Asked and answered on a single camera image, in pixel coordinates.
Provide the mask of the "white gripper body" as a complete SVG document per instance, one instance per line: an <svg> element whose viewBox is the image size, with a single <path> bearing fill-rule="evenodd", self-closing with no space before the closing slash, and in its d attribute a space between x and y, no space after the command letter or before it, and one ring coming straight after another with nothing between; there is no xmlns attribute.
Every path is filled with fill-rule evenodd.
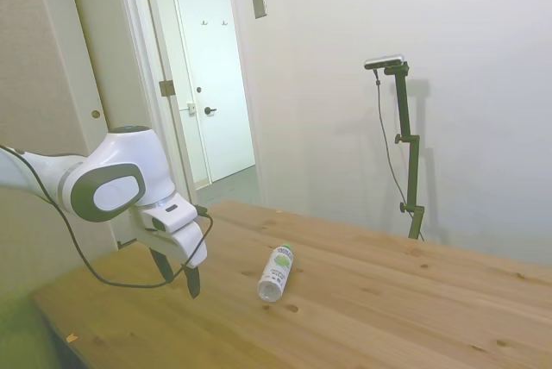
<svg viewBox="0 0 552 369"><path fill-rule="evenodd" d="M199 266L207 257L204 234L196 219L196 208L179 194L143 206L133 206L139 229L136 239L149 249L163 253L168 261Z"/></svg>

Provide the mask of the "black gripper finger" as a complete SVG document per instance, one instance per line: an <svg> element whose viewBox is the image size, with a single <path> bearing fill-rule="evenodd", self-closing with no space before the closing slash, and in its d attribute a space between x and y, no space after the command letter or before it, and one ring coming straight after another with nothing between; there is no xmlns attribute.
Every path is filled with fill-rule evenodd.
<svg viewBox="0 0 552 369"><path fill-rule="evenodd" d="M173 269L167 257L163 253L159 253L153 250L152 248L150 248L150 253L163 279L173 280L174 278Z"/></svg>
<svg viewBox="0 0 552 369"><path fill-rule="evenodd" d="M185 274L187 288L192 298L199 296L201 291L199 268L182 266L182 272Z"/></svg>

